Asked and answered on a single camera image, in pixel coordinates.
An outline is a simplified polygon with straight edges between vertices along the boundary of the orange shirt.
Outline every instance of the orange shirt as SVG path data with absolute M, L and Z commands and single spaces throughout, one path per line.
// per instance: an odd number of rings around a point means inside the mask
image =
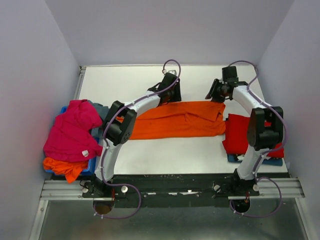
M 64 175 L 67 182 L 74 182 L 82 170 L 88 167 L 88 161 L 67 162 L 46 157 L 43 161 L 45 170 L 52 170 L 57 175 Z
M 225 133 L 223 103 L 171 102 L 148 110 L 134 125 L 131 140 L 213 137 Z

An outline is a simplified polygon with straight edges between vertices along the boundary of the wire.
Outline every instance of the wire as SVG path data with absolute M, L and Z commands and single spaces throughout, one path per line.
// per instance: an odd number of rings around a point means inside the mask
M 174 62 L 174 63 L 176 63 L 177 66 L 178 66 L 178 68 L 179 68 L 179 73 L 178 73 L 176 79 L 174 80 L 174 82 L 173 82 L 170 86 L 168 86 L 167 88 L 165 88 L 165 89 L 163 89 L 163 90 L 161 90 L 161 91 L 154 92 L 154 93 L 152 93 L 152 94 L 150 94 L 150 95 L 144 95 L 144 96 L 138 98 L 137 100 L 129 103 L 128 105 L 125 105 L 125 106 L 123 106 L 122 108 L 120 108 L 120 109 L 114 114 L 114 116 L 111 118 L 111 120 L 108 122 L 108 124 L 107 124 L 107 126 L 106 126 L 106 128 L 105 128 L 105 130 L 104 130 L 104 132 L 103 132 L 103 135 L 102 135 L 102 136 L 103 136 L 103 140 L 106 142 L 107 148 L 105 149 L 105 151 L 103 151 L 103 154 L 102 154 L 102 156 L 101 156 L 100 168 L 101 168 L 102 181 L 104 182 L 104 184 L 106 184 L 106 185 L 108 185 L 108 186 L 110 186 L 110 187 L 122 187 L 122 186 L 127 186 L 127 187 L 130 187 L 130 188 L 133 188 L 133 189 L 137 192 L 137 194 L 138 194 L 139 202 L 138 202 L 137 208 L 136 208 L 131 214 L 126 215 L 126 216 L 107 216 L 107 215 L 103 215 L 103 214 L 98 214 L 97 211 L 95 211 L 95 214 L 94 214 L 94 215 L 98 215 L 98 216 L 100 216 L 102 219 L 103 219 L 103 218 L 107 218 L 107 219 L 126 219 L 126 218 L 129 218 L 129 217 L 135 215 L 135 214 L 138 212 L 138 210 L 140 209 L 142 198 L 141 198 L 141 194 L 140 194 L 139 190 L 138 190 L 134 185 L 126 184 L 126 183 L 112 184 L 112 183 L 108 183 L 108 181 L 107 181 L 106 178 L 105 178 L 105 175 L 104 175 L 104 161 L 105 161 L 105 159 L 104 159 L 104 158 L 105 158 L 105 155 L 106 155 L 106 153 L 107 153 L 107 151 L 108 151 L 108 148 L 110 147 L 110 145 L 109 145 L 109 143 L 108 143 L 108 140 L 107 140 L 107 138 L 106 138 L 106 135 L 107 135 L 107 131 L 108 131 L 108 129 L 110 128 L 110 126 L 111 126 L 111 124 L 113 123 L 113 121 L 116 119 L 116 117 L 117 117 L 124 109 L 129 108 L 129 107 L 133 106 L 134 104 L 136 104 L 136 103 L 138 103 L 138 102 L 140 102 L 141 100 L 144 100 L 144 99 L 146 99 L 146 98 L 152 97 L 152 96 L 154 96 L 154 95 L 162 94 L 163 92 L 165 92 L 165 91 L 167 91 L 168 89 L 172 88 L 172 87 L 177 83 L 177 81 L 179 80 L 180 74 L 181 74 L 181 65 L 180 65 L 180 63 L 179 63 L 178 61 L 176 61 L 176 60 L 174 60 L 174 59 L 169 59 L 169 60 L 167 60 L 167 61 L 163 64 L 163 67 L 162 67 L 162 72 L 163 72 L 163 73 L 165 72 L 165 67 L 166 67 L 167 63 L 169 63 L 169 62 Z
M 249 202 L 249 200 L 250 200 L 250 195 L 249 195 L 249 192 L 246 191 L 244 202 L 247 203 L 247 202 Z
M 260 178 L 257 179 L 257 168 L 258 166 L 260 165 L 260 163 L 264 160 L 265 156 L 267 156 L 268 153 L 273 153 L 273 152 L 276 152 L 278 150 L 281 150 L 284 148 L 286 142 L 287 142 L 287 139 L 288 139 L 288 131 L 287 131 L 287 125 L 284 121 L 284 119 L 281 117 L 281 115 L 276 111 L 274 110 L 271 105 L 267 104 L 265 101 L 261 100 L 255 93 L 253 93 L 250 89 L 250 85 L 258 78 L 258 75 L 259 75 L 259 70 L 258 70 L 258 67 L 256 65 L 254 65 L 252 62 L 250 61 L 246 61 L 246 60 L 238 60 L 238 61 L 234 61 L 232 63 L 230 63 L 228 65 L 228 67 L 230 67 L 231 65 L 234 65 L 236 63 L 247 63 L 247 64 L 250 64 L 254 67 L 254 71 L 255 71 L 255 77 L 249 82 L 249 84 L 246 86 L 246 89 L 248 91 L 248 93 L 255 99 L 257 100 L 262 106 L 264 106 L 265 108 L 271 110 L 276 116 L 277 118 L 279 118 L 279 120 L 281 121 L 282 125 L 283 125 L 283 128 L 284 128 L 284 138 L 283 138 L 283 141 L 282 141 L 282 144 L 278 147 L 278 148 L 274 148 L 274 149 L 270 149 L 270 150 L 267 150 L 267 151 L 264 151 L 260 154 L 260 156 L 258 157 L 257 161 L 255 162 L 254 166 L 253 166 L 253 175 L 254 175 L 254 178 L 256 180 L 256 182 L 260 182 L 262 179 L 267 179 L 269 181 L 271 181 L 275 186 L 276 188 L 278 189 L 279 191 L 279 199 L 280 199 L 280 203 L 279 205 L 277 206 L 277 208 L 272 211 L 271 213 L 269 214 L 266 214 L 266 215 L 262 215 L 262 216 L 254 216 L 254 215 L 250 215 L 250 214 L 246 214 L 246 213 L 241 213 L 241 212 L 238 212 L 235 210 L 235 208 L 233 207 L 233 201 L 231 200 L 229 205 L 230 205 L 230 208 L 233 210 L 233 213 L 235 214 L 238 214 L 238 215 L 241 215 L 241 216 L 245 216 L 245 217 L 249 217 L 249 218 L 266 218 L 266 217 L 270 217 L 272 216 L 273 214 L 277 213 L 283 203 L 283 198 L 282 198 L 282 193 L 281 193 L 281 190 L 280 190 L 280 187 L 279 185 L 274 181 L 272 180 L 271 178 L 269 177 L 266 177 L 266 176 L 262 176 Z

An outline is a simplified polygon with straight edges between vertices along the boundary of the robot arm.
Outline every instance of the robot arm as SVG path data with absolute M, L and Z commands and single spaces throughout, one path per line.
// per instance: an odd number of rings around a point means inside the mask
M 257 162 L 260 155 L 268 149 L 275 148 L 276 144 L 283 140 L 282 122 L 269 108 L 261 104 L 262 99 L 254 98 L 248 92 L 247 85 L 245 81 L 239 81 L 235 66 L 224 67 L 222 80 L 215 79 L 206 96 L 206 99 L 217 103 L 223 103 L 226 99 L 236 100 L 250 114 L 247 131 L 249 145 L 242 163 L 236 170 L 240 180 L 254 179 L 254 173 L 262 164 L 262 161 Z M 270 107 L 283 117 L 281 107 Z M 270 123 L 270 126 L 265 126 L 265 122 Z
M 109 181 L 114 176 L 114 169 L 119 151 L 122 145 L 129 140 L 134 129 L 136 118 L 139 115 L 145 113 L 146 111 L 161 106 L 163 104 L 181 101 L 180 79 L 178 79 L 176 84 L 170 89 L 160 93 L 159 95 L 152 95 L 154 93 L 160 92 L 168 88 L 171 84 L 174 83 L 176 79 L 176 75 L 167 72 L 164 75 L 162 82 L 159 82 L 158 84 L 150 87 L 147 90 L 145 95 L 148 97 L 139 100 L 138 102 L 134 100 L 134 104 L 132 106 L 124 109 L 120 113 L 120 115 L 118 115 L 118 117 L 123 118 L 122 121 L 115 119 L 112 122 L 106 133 L 106 138 L 110 147 L 107 150 L 107 154 L 103 154 L 99 159 L 99 161 L 101 161 L 101 158 L 104 157 L 103 172 L 106 181 Z M 130 102 L 122 103 L 119 101 L 115 101 L 112 104 L 107 116 L 103 121 L 102 129 L 105 130 L 107 124 L 111 121 L 111 119 L 117 113 L 117 111 L 121 109 L 123 106 L 128 105 L 129 103 Z M 96 169 L 95 174 L 99 179 L 102 179 L 99 167 Z

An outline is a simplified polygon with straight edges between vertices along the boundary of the black metal base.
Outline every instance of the black metal base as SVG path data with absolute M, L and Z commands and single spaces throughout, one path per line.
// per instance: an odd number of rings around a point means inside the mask
M 262 173 L 259 176 L 270 178 L 289 178 L 288 173 Z M 153 174 L 153 175 L 115 175 L 113 184 L 131 184 L 137 187 L 142 196 L 142 208 L 176 207 L 229 207 L 228 197 L 258 196 L 253 191 L 255 182 L 239 180 L 235 173 L 221 174 Z M 103 184 L 94 175 L 84 198 L 111 198 L 112 188 Z M 138 195 L 129 187 L 126 193 L 115 187 L 115 208 L 136 208 Z

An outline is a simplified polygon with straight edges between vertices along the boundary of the blue bin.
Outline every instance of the blue bin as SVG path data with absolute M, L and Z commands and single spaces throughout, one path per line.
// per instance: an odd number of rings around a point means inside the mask
M 68 106 L 64 106 L 61 108 L 60 114 L 63 114 L 67 110 Z M 90 176 L 95 173 L 97 157 L 91 158 L 88 160 L 88 167 L 81 172 L 83 176 Z M 47 173 L 55 174 L 52 170 L 45 170 Z

